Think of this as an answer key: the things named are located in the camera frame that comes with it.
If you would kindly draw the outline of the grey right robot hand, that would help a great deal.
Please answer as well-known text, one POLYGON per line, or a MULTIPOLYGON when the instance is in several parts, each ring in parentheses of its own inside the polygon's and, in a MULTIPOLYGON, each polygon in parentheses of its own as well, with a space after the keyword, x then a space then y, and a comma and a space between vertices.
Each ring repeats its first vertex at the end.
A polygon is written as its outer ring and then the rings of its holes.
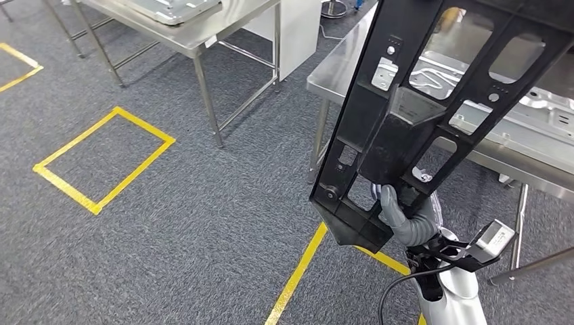
POLYGON ((381 221, 394 230, 409 228, 414 231, 415 228, 421 228, 426 232, 429 229, 433 236, 443 224, 441 205, 436 193, 432 193, 408 219, 399 206, 399 197, 392 185, 372 183, 370 191, 373 199, 377 199, 382 207, 381 221))

